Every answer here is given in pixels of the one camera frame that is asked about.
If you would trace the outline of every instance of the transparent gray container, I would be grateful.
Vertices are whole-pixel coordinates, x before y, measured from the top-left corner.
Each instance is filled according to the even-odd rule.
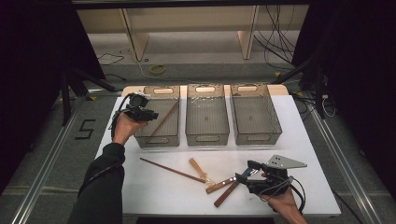
[[[134,135],[137,143],[140,147],[178,147],[180,87],[147,86],[144,93],[150,94],[145,109],[153,110],[159,115]]]
[[[231,85],[231,105],[237,145],[274,145],[282,134],[265,83]]]
[[[230,126],[223,85],[189,85],[186,115],[187,144],[225,146],[229,135]]]

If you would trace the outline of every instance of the floor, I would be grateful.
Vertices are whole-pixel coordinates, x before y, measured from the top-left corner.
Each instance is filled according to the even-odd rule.
[[[297,31],[288,31],[288,40],[295,44]],[[262,35],[269,38],[270,32],[256,32],[255,36],[265,43]],[[89,35],[99,62],[107,75],[107,81],[113,85],[145,85],[147,83],[148,67],[151,64],[166,65],[169,73],[174,72],[175,83],[189,83],[208,80],[209,73],[199,76],[191,75],[194,70],[204,67],[205,71],[228,71],[224,76],[231,76],[235,80],[244,78],[255,80],[257,66],[272,64],[282,68],[267,66],[266,74],[260,79],[275,80],[276,76],[285,74],[290,65],[275,54],[265,53],[258,40],[254,41],[249,60],[242,58],[242,53],[235,32],[201,32],[201,33],[158,33],[151,34],[142,62],[136,64],[129,50],[126,35]],[[271,40],[278,45],[278,39]],[[291,58],[289,53],[276,50],[281,56]],[[121,68],[132,66],[133,72],[126,73]],[[150,79],[156,83],[169,83],[174,78],[171,75]],[[289,92],[302,94],[301,97],[312,97],[311,91],[299,92],[298,75],[284,85]],[[101,90],[87,82],[91,90],[91,98],[72,101],[72,106],[78,109],[78,116],[70,127],[62,127],[62,102],[57,101],[49,114],[48,121],[35,140],[33,151],[26,155],[20,168],[0,197],[0,223],[10,223],[20,215],[21,205],[29,190],[34,188],[37,179],[44,182],[38,189],[30,210],[25,214],[27,223],[65,223],[73,201],[76,199],[77,189],[83,177],[85,168],[93,159],[100,139],[106,128],[108,115],[119,93]],[[390,197],[386,188],[376,176],[370,163],[359,152],[359,147],[349,131],[347,125],[337,113],[333,113],[332,106],[326,107],[326,119],[318,118],[314,107],[300,98],[295,104],[301,113],[305,128],[312,145],[318,155],[318,160],[328,178],[331,188],[336,192],[335,197],[342,211],[339,217],[307,217],[309,223],[359,223],[352,215],[362,220],[362,223],[396,223],[396,203]],[[82,133],[80,121],[86,123],[85,128],[91,128],[91,141],[78,141]],[[60,133],[65,138],[59,139]],[[53,161],[46,160],[52,156]],[[42,164],[47,164],[47,171],[41,170]],[[274,218],[275,223],[284,223],[280,217]],[[124,217],[124,223],[136,223],[135,217]]]

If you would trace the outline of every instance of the person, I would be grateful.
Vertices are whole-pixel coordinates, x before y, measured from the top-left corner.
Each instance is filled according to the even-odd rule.
[[[108,170],[80,189],[78,199],[73,206],[72,212],[67,220],[68,224],[78,223],[122,223],[122,184],[124,169],[122,163],[125,160],[125,143],[140,128],[147,126],[145,121],[134,121],[124,113],[117,120],[113,140],[103,148],[103,153],[94,160],[84,177],[84,183],[92,180],[92,177]],[[265,200],[270,197],[261,195]],[[269,206],[276,210],[289,223],[306,223],[300,214],[293,194],[289,188],[285,194],[271,197]]]

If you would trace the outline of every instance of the white table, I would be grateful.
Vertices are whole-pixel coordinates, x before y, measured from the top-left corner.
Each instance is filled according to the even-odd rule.
[[[114,110],[122,101],[120,97]],[[256,195],[250,194],[240,184],[224,203],[217,208],[214,201],[228,186],[206,194],[206,185],[182,175],[177,175],[152,165],[140,158],[198,177],[189,164],[195,158],[208,177],[220,182],[234,173],[242,174],[248,167],[247,161],[267,162],[274,154],[307,163],[306,168],[289,169],[288,174],[298,179],[304,187],[305,216],[332,217],[341,214],[336,200],[320,167],[302,120],[291,96],[272,96],[283,133],[274,146],[237,146],[234,142],[233,123],[229,98],[226,98],[230,123],[228,145],[224,147],[189,147],[185,136],[186,95],[180,102],[180,146],[165,148],[141,148],[134,138],[126,147],[125,179],[122,189],[123,213],[137,217],[273,217],[273,210]],[[106,130],[97,156],[111,142],[110,130]],[[260,173],[251,178],[260,179]],[[293,185],[302,192],[297,182]],[[294,194],[297,205],[300,198]]]

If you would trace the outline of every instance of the black sleeve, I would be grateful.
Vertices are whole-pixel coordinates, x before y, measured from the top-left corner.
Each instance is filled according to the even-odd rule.
[[[84,183],[107,167],[123,162],[124,153],[123,145],[110,143],[105,146],[103,154],[90,164]],[[67,223],[122,223],[123,179],[122,166],[94,179],[80,193]]]

